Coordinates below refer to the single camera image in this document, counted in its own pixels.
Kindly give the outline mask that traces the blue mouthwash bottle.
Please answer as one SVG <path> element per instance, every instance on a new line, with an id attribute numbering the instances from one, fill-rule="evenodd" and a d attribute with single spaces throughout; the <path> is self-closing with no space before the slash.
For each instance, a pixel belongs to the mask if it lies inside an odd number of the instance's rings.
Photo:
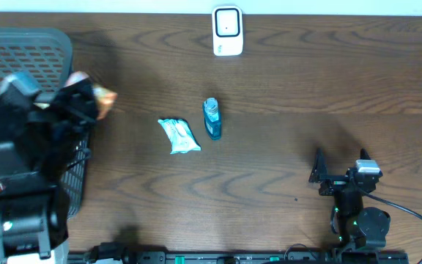
<path id="1" fill-rule="evenodd" d="M 215 98 L 208 98 L 203 102 L 204 127 L 212 140 L 219 140 L 222 134 L 221 113 L 218 101 Z"/>

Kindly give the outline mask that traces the orange tissue pack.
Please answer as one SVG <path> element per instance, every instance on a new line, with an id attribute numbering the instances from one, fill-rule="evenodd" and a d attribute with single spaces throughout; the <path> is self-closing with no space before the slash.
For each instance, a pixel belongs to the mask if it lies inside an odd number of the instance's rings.
<path id="1" fill-rule="evenodd" d="M 74 72 L 68 77 L 65 86 L 68 87 L 85 79 L 89 80 L 89 75 L 87 73 L 82 71 Z M 100 84 L 93 84 L 92 89 L 98 109 L 97 120 L 102 120 L 112 109 L 118 94 Z"/>

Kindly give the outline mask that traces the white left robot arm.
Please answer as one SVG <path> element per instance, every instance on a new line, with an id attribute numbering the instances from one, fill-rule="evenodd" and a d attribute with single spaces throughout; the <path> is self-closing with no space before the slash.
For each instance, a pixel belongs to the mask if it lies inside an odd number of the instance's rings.
<path id="1" fill-rule="evenodd" d="M 36 85 L 16 81 L 0 94 L 0 261 L 47 260 L 68 239 L 70 196 L 63 175 L 90 157 L 85 140 L 99 114 L 93 84 L 61 88 L 48 107 Z"/>

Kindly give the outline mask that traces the teal wet wipes pack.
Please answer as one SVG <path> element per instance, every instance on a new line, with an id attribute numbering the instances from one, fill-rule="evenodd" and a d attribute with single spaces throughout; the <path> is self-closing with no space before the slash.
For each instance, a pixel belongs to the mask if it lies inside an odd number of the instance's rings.
<path id="1" fill-rule="evenodd" d="M 171 155 L 201 150 L 186 121 L 182 119 L 164 119 L 158 120 L 158 123 L 164 129 L 171 142 Z"/>

